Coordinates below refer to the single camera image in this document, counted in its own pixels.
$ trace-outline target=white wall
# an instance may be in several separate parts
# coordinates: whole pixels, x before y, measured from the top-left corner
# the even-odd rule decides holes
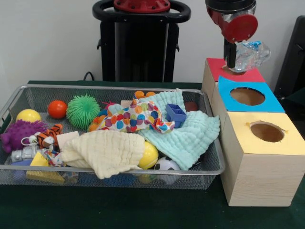
[[[80,80],[87,71],[102,79],[99,21],[92,16],[96,0],[2,0],[0,3],[0,107],[28,80]],[[204,0],[183,0],[192,9],[180,24],[180,52],[174,81],[201,82],[206,57],[222,57],[220,29],[206,13]],[[261,67],[274,87],[297,16],[304,0],[257,0],[259,28],[253,40],[272,50]]]

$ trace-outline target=green spiky ball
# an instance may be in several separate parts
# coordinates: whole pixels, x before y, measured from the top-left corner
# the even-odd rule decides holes
[[[95,98],[90,95],[74,96],[68,103],[67,118],[72,126],[87,130],[96,115],[100,111],[100,106]]]

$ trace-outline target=black cable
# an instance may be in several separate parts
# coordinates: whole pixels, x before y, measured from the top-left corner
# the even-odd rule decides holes
[[[94,76],[93,76],[93,74],[92,74],[91,72],[87,72],[87,73],[85,74],[85,76],[84,76],[84,79],[83,79],[83,80],[86,80],[86,79],[87,79],[87,75],[90,75],[90,76],[91,76],[92,81],[95,81]]]

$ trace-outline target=green table surface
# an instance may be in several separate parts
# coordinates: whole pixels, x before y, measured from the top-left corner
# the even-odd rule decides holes
[[[42,82],[200,89],[200,83]],[[285,208],[229,207],[219,176],[208,190],[0,186],[0,228],[304,229],[305,180]]]

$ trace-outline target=wire mesh basket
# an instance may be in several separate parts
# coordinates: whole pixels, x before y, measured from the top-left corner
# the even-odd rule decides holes
[[[54,100],[68,103],[75,95],[85,94],[95,97],[99,104],[108,101],[120,103],[121,100],[131,100],[137,90],[159,93],[176,89],[28,84],[18,88],[1,110],[1,132],[5,131],[9,122],[16,121],[20,111],[33,109],[40,113],[42,120],[49,127],[61,123],[63,133],[79,131],[82,134],[83,131],[73,127],[67,119],[50,118],[46,112],[48,104]],[[212,116],[208,98],[203,92],[182,91],[185,102],[196,102],[202,112]],[[224,159],[218,139],[210,144],[198,163],[187,171],[130,170],[109,179],[100,180],[90,168],[15,166],[11,163],[10,155],[6,154],[0,146],[0,184],[207,189],[215,176],[224,171]]]

